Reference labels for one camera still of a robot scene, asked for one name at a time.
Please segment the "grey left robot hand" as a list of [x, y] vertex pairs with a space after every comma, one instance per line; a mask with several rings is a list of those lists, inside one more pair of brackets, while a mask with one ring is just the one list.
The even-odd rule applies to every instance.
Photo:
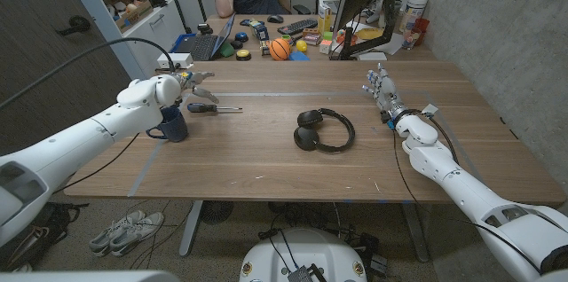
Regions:
[[214, 104], [218, 104], [218, 98], [210, 91], [200, 87], [200, 84], [207, 78], [214, 76], [213, 72], [191, 72], [186, 71], [178, 74], [181, 90], [190, 90], [195, 96], [207, 98]]

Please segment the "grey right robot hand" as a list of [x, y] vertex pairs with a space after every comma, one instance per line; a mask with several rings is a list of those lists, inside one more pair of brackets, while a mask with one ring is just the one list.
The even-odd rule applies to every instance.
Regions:
[[409, 113], [409, 109], [398, 96], [394, 81], [389, 77], [381, 63], [377, 64], [376, 71], [368, 71], [367, 79], [369, 86], [363, 85], [362, 89], [373, 95], [376, 105], [380, 109], [382, 122], [388, 123], [390, 121], [395, 126], [401, 118]]

